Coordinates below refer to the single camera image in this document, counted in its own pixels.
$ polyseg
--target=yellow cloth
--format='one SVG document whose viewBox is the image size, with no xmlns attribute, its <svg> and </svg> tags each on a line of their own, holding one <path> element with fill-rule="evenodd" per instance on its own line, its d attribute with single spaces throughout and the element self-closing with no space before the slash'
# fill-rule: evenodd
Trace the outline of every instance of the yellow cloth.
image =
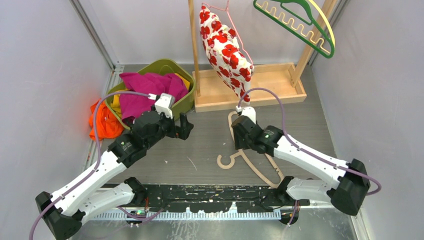
<svg viewBox="0 0 424 240">
<path fill-rule="evenodd" d="M 118 90 L 117 92 L 122 92 L 122 91 L 128 91 L 128 89 Z M 116 113 L 116 115 L 118 115 L 120 118 L 122 118 L 121 104 L 119 103 L 119 96 L 120 96 L 120 94 L 113 95 L 113 100 L 110 103 L 110 107 L 113 109 L 113 111 Z"/>
<path fill-rule="evenodd" d="M 184 77 L 182 77 L 181 75 L 179 75 L 178 73 L 175 73 L 175 75 L 177 75 L 182 80 L 187 90 L 190 90 L 190 82 L 186 80 Z"/>
</svg>

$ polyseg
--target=laundry basket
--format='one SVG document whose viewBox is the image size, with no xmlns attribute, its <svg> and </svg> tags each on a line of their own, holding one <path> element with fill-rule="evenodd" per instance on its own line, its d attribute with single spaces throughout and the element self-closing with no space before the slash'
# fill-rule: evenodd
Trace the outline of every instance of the laundry basket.
<svg viewBox="0 0 424 240">
<path fill-rule="evenodd" d="M 180 118 L 180 113 L 187 113 L 190 109 L 192 109 L 193 105 L 195 104 L 195 89 L 196 89 L 196 82 L 193 79 L 193 77 L 186 72 L 180 65 L 178 65 L 175 61 L 171 59 L 159 59 L 148 66 L 144 67 L 140 71 L 138 71 L 139 74 L 143 75 L 146 73 L 156 73 L 160 75 L 165 74 L 179 74 L 181 77 L 186 79 L 190 82 L 190 87 L 188 89 L 187 95 L 185 95 L 183 98 L 181 98 L 179 101 L 175 102 L 172 105 L 172 114 L 175 118 L 175 120 Z M 121 82 L 120 84 L 114 86 L 112 89 L 109 90 L 108 94 L 117 92 L 119 90 L 124 90 L 125 84 Z M 119 120 L 119 122 L 122 124 L 122 126 L 126 129 L 130 129 L 129 126 L 127 126 L 125 123 L 122 122 L 122 119 L 117 115 L 117 113 L 111 108 L 111 102 L 113 98 L 109 97 L 106 99 L 106 106 L 110 109 L 113 115 Z"/>
</svg>

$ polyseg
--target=wooden tray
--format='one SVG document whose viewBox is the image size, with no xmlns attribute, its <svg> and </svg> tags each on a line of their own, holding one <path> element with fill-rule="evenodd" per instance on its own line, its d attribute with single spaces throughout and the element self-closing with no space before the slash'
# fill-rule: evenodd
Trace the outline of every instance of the wooden tray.
<svg viewBox="0 0 424 240">
<path fill-rule="evenodd" d="M 299 79 L 295 87 L 292 79 L 295 65 L 291 63 L 264 64 L 254 67 L 251 79 L 251 88 L 262 87 L 276 93 L 283 103 L 300 103 L 307 96 L 302 81 Z M 194 106 L 197 113 L 234 110 L 239 102 L 236 94 L 227 87 L 214 70 L 201 70 L 196 77 L 200 81 L 201 96 L 194 94 Z M 267 106 L 276 105 L 278 102 L 274 96 L 265 91 L 253 91 L 250 93 L 250 105 Z"/>
</svg>

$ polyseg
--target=pink towel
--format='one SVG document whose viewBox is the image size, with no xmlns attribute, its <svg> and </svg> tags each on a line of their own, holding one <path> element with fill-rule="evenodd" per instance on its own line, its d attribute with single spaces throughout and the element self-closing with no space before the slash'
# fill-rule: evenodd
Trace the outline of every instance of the pink towel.
<svg viewBox="0 0 424 240">
<path fill-rule="evenodd" d="M 170 94 L 175 97 L 175 102 L 189 93 L 181 78 L 174 73 L 168 73 L 164 76 L 157 73 L 146 73 L 140 75 L 137 72 L 124 72 L 119 75 L 126 88 L 138 93 Z M 130 94 L 121 94 L 119 96 L 122 119 L 138 118 L 143 112 L 150 111 L 151 106 L 155 104 L 145 96 L 136 96 Z"/>
</svg>

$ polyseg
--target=red and white floral cloth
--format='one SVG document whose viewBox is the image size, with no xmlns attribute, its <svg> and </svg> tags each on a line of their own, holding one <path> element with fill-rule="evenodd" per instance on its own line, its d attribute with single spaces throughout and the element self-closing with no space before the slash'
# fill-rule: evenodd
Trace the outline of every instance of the red and white floral cloth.
<svg viewBox="0 0 424 240">
<path fill-rule="evenodd" d="M 251 88 L 254 66 L 240 52 L 234 29 L 221 24 L 220 18 L 205 6 L 201 7 L 199 17 L 200 36 L 210 65 L 241 98 Z M 246 95 L 243 101 L 250 102 L 250 97 Z"/>
</svg>

